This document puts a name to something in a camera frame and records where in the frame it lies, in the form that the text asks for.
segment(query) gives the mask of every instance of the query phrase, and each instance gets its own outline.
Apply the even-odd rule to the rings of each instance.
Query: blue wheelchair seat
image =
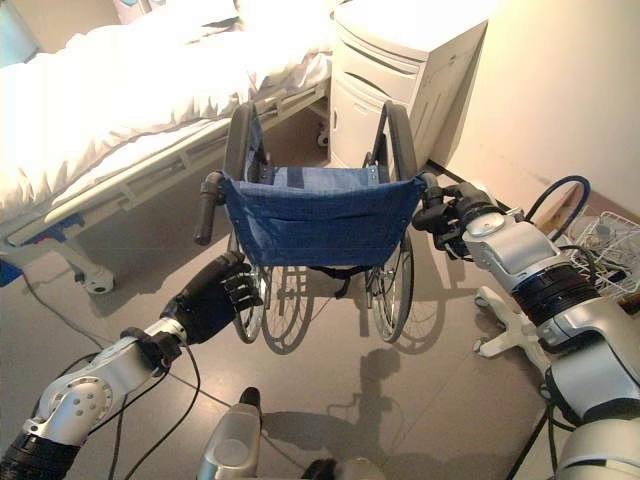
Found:
[[[391,256],[426,184],[388,183],[386,167],[265,168],[222,184],[243,250],[260,266],[378,266]]]

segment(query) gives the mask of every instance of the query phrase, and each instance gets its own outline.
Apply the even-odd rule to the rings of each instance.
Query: white stand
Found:
[[[81,271],[80,282],[89,293],[102,295],[113,290],[113,273],[101,265],[96,265],[78,247],[72,247],[67,242],[60,243],[54,239],[45,239],[47,246],[62,255],[69,263]]]
[[[491,358],[510,348],[520,347],[544,378],[551,362],[538,344],[535,325],[524,314],[512,312],[502,298],[489,287],[478,289],[475,302],[479,307],[491,309],[507,331],[493,340],[478,340],[473,346],[473,351]]]

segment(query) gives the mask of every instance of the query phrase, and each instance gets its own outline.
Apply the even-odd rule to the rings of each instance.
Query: bed frame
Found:
[[[329,79],[303,92],[282,97],[275,93],[256,102],[265,130],[295,113],[311,108],[326,114]],[[90,293],[113,289],[113,274],[93,263],[74,237],[120,210],[129,211],[224,157],[229,120],[218,121],[120,172],[95,187],[52,206],[28,223],[0,225],[0,259],[20,268],[49,252],[62,255],[76,270],[76,280]]]

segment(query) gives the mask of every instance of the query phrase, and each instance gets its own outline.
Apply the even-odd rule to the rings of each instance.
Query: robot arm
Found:
[[[436,248],[451,258],[471,256],[488,270],[536,326],[543,348],[559,354],[546,373],[551,402],[582,425],[559,464],[558,473],[569,473],[559,478],[592,478],[573,476],[573,467],[584,462],[602,464],[589,465],[589,471],[600,469],[593,478],[618,478],[602,470],[612,459],[640,467],[638,326],[615,301],[601,297],[522,212],[502,211],[469,183],[440,188],[435,177],[427,181],[414,227],[432,233]]]
[[[234,317],[260,302],[242,263],[244,255],[219,256],[176,295],[160,320],[144,331],[129,328],[86,367],[64,375],[42,394],[35,417],[7,449],[0,478],[64,478],[91,430],[122,398],[150,377],[168,371],[180,345],[202,343]]]

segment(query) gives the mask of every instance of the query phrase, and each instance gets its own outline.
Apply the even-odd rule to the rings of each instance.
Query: wire basket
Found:
[[[640,226],[613,212],[603,212],[589,223],[576,245],[591,252],[596,264],[596,288],[601,295],[620,298],[640,287]],[[578,251],[573,264],[585,275],[589,264]]]

